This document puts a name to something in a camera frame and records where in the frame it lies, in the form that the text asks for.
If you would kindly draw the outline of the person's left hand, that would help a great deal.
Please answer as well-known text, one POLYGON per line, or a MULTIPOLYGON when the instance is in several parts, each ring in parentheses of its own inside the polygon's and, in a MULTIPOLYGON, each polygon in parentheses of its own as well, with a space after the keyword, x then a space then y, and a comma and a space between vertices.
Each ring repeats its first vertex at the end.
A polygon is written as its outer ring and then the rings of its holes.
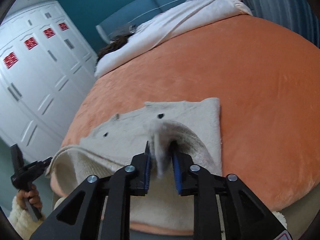
POLYGON ((42 210, 43 205, 41 202, 41 198, 37 190, 37 187, 34 184, 31 185, 31 190, 29 192, 19 190, 16 194, 16 202, 24 210, 27 209, 24 201, 25 199, 28 199, 29 203, 37 209, 39 209, 40 211, 42 210))

